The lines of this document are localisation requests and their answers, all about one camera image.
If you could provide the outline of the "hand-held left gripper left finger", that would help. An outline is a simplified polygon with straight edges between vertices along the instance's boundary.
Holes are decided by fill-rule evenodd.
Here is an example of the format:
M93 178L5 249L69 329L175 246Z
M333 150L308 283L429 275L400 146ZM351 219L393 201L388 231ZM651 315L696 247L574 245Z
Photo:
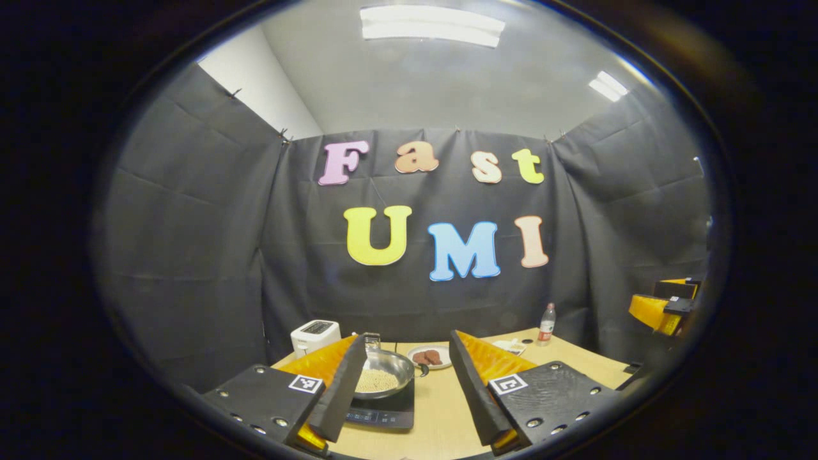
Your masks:
M338 440L365 361L364 338L352 335L278 369L251 365L201 398L258 436L324 456Z

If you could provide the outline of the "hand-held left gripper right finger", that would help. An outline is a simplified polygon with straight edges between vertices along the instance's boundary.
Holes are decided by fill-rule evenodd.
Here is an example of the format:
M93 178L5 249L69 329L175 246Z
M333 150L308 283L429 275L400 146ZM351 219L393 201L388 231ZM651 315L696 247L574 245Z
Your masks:
M494 454L548 449L622 399L563 361L534 364L461 331L448 346L479 441Z

